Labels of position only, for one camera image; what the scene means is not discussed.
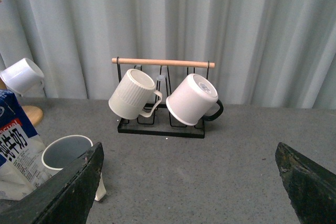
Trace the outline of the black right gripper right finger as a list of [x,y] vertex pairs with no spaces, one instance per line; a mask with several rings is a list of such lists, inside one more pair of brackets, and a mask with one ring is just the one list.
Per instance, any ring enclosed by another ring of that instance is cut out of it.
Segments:
[[300,223],[335,223],[335,174],[282,142],[275,160]]

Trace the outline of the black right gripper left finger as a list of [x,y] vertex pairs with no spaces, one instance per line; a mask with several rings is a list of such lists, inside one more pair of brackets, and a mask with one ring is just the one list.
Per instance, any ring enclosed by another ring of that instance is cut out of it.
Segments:
[[97,143],[21,201],[1,212],[1,223],[86,223],[104,160]]

